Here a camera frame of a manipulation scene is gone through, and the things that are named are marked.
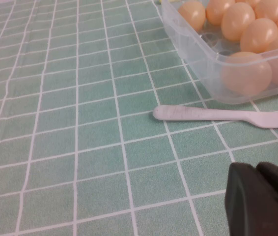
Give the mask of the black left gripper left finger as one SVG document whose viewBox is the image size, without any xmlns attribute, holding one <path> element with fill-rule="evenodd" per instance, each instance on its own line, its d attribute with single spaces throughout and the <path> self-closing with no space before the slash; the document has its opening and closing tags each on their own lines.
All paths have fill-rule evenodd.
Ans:
<svg viewBox="0 0 278 236">
<path fill-rule="evenodd" d="M 225 211 L 232 236 L 278 236 L 278 193 L 256 167 L 229 166 Z"/>
</svg>

